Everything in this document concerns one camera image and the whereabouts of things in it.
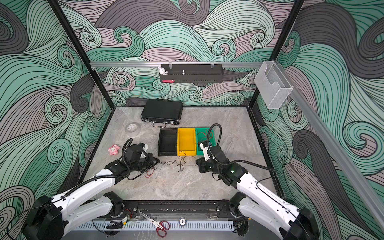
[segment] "clear tape roll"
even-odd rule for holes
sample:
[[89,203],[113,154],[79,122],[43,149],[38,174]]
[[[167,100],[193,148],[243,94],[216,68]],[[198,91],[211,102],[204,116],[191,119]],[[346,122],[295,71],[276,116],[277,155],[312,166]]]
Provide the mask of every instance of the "clear tape roll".
[[127,126],[128,136],[136,137],[140,133],[140,124],[133,122]]

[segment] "black briefcase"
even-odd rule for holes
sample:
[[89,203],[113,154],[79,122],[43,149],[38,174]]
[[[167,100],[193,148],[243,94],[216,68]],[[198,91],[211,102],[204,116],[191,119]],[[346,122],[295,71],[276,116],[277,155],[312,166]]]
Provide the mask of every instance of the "black briefcase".
[[182,102],[148,99],[140,117],[144,122],[178,125],[182,112]]

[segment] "red scissors handle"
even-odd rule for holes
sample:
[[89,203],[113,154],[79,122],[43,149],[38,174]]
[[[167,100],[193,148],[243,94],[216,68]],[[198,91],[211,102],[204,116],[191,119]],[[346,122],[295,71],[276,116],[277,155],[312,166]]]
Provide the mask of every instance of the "red scissors handle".
[[167,221],[161,221],[159,224],[163,227],[163,229],[161,229],[160,227],[157,227],[157,228],[156,228],[156,233],[157,233],[157,235],[158,235],[159,237],[165,237],[165,236],[167,236],[167,232],[166,232],[166,230],[169,230],[169,229],[170,229],[170,224],[169,224],[169,222],[167,222]]

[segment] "wave pattern wall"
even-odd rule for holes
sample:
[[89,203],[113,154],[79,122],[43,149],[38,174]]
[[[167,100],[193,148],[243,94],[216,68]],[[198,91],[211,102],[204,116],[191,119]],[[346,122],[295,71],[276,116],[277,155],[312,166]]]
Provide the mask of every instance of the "wave pattern wall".
[[[85,22],[78,22],[86,27]],[[91,35],[82,34],[97,45]],[[109,116],[46,0],[0,3],[0,238],[42,195],[77,184]],[[27,213],[9,226],[21,239]]]
[[[304,4],[278,61],[384,200],[383,23],[384,1]],[[295,99],[257,109],[283,191],[315,213],[321,239],[384,239]]]
[[[59,0],[91,61],[268,60],[294,0]],[[169,99],[248,105],[258,69],[226,69],[231,83],[160,83],[153,68],[99,68],[115,105]]]

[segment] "white bunny figurine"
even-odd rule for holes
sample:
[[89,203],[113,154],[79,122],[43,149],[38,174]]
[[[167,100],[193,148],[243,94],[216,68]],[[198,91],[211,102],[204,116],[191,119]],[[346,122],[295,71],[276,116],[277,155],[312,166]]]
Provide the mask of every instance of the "white bunny figurine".
[[167,75],[168,71],[166,71],[164,68],[162,68],[160,64],[157,66],[157,68],[159,69],[159,73],[161,75]]

